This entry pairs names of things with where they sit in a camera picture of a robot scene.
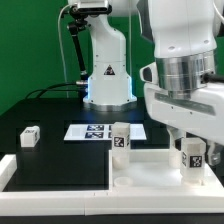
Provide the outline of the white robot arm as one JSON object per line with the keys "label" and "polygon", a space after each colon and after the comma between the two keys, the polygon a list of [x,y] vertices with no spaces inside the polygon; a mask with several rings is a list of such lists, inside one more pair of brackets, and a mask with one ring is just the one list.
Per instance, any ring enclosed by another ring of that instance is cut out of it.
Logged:
{"label": "white robot arm", "polygon": [[140,70],[149,116],[209,144],[208,163],[224,146],[224,77],[216,74],[215,37],[224,0],[68,0],[70,14],[89,26],[93,74],[84,105],[120,111],[136,102],[124,65],[124,37],[107,17],[139,15],[141,35],[155,44],[155,61]]}

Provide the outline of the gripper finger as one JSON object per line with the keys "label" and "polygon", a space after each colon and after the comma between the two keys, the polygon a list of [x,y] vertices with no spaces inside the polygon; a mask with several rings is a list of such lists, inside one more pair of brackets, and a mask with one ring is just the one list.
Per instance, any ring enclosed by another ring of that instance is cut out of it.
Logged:
{"label": "gripper finger", "polygon": [[170,146],[175,146],[175,141],[178,139],[181,139],[186,136],[186,132],[183,130],[180,130],[178,128],[174,128],[172,126],[167,127],[168,134],[170,136]]}
{"label": "gripper finger", "polygon": [[216,166],[221,162],[221,151],[223,146],[208,140],[208,151],[207,151],[207,160],[208,164],[211,166]]}

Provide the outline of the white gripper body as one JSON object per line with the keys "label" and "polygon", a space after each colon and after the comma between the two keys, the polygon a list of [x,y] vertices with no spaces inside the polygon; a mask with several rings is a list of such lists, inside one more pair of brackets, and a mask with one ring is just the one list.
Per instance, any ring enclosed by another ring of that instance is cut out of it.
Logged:
{"label": "white gripper body", "polygon": [[190,100],[174,100],[157,85],[145,83],[144,97],[153,120],[224,145],[224,84],[209,83]]}

